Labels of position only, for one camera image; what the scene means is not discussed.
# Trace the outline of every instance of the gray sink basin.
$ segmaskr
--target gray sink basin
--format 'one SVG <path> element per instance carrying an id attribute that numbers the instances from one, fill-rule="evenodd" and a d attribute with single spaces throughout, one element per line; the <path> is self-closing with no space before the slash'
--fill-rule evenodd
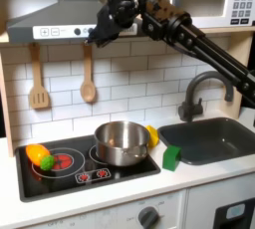
<path id="1" fill-rule="evenodd" d="M 158 132 L 165 145 L 180 147 L 181 160 L 192 165 L 255 153 L 255 134 L 225 117 L 164 126 Z"/>

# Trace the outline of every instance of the stainless steel pot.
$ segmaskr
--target stainless steel pot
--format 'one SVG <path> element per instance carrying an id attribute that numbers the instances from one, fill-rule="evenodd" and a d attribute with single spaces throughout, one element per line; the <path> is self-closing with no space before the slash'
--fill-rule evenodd
<path id="1" fill-rule="evenodd" d="M 102 161 L 115 166 L 130 166 L 147 156 L 148 130 L 130 121 L 102 124 L 95 132 L 97 154 Z"/>

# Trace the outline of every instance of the stovetop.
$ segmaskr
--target stovetop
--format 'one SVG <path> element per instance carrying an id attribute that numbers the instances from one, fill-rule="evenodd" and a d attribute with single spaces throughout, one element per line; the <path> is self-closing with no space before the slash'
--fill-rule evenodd
<path id="1" fill-rule="evenodd" d="M 141 163 L 129 167 L 115 167 L 99 160 L 94 137 L 77 137 L 44 144 L 55 158 L 50 171 L 33 165 L 25 146 L 16 150 L 20 199 L 24 202 L 160 173 L 148 156 Z"/>

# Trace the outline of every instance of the orange bell pepper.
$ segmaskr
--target orange bell pepper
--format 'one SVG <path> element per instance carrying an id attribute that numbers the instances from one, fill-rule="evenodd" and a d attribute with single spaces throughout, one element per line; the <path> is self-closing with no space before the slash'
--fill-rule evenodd
<path id="1" fill-rule="evenodd" d="M 44 145 L 29 144 L 26 153 L 31 162 L 43 170 L 50 170 L 54 165 L 54 157 Z"/>

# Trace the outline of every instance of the wooden spatula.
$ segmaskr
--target wooden spatula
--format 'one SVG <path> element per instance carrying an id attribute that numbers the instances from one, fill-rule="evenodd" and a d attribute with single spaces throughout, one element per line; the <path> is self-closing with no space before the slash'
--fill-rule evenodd
<path id="1" fill-rule="evenodd" d="M 96 88 L 92 82 L 92 46 L 84 44 L 84 73 L 85 80 L 81 86 L 81 96 L 84 101 L 91 103 L 96 97 Z"/>
<path id="2" fill-rule="evenodd" d="M 34 88 L 30 92 L 29 102 L 33 109 L 41 109 L 49 106 L 50 99 L 47 91 L 42 86 L 40 68 L 40 46 L 38 44 L 29 45 L 32 58 Z"/>

